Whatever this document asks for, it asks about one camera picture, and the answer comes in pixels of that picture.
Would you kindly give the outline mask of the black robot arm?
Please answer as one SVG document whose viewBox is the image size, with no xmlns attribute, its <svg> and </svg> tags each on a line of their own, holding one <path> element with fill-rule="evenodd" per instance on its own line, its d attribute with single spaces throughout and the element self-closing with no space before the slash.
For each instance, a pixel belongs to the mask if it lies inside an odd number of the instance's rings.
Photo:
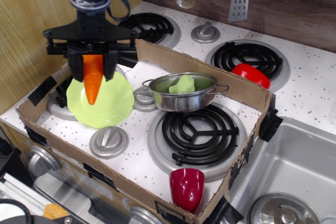
<svg viewBox="0 0 336 224">
<path fill-rule="evenodd" d="M 112 15 L 111 0 L 70 0 L 77 18 L 70 24 L 44 30 L 47 52 L 63 55 L 68 60 L 72 76 L 79 82 L 84 79 L 84 55 L 103 56 L 103 75 L 111 80 L 116 66 L 131 66 L 134 60 L 122 55 L 126 48 L 135 48 L 136 32 L 110 23 L 106 14 Z M 128 0 L 121 0 L 130 8 Z"/>
</svg>

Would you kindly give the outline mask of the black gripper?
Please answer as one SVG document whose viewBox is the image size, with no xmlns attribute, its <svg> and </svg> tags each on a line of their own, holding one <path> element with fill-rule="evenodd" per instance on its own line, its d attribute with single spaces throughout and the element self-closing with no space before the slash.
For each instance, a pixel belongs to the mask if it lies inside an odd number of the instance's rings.
<svg viewBox="0 0 336 224">
<path fill-rule="evenodd" d="M 83 82 L 83 57 L 81 54 L 104 54 L 118 40 L 137 38 L 136 32 L 107 21 L 104 12 L 77 11 L 72 23 L 43 31 L 49 55 L 67 56 L 68 65 L 75 80 Z M 106 81 L 113 78 L 118 62 L 118 52 L 113 50 L 103 56 L 103 74 Z"/>
</svg>

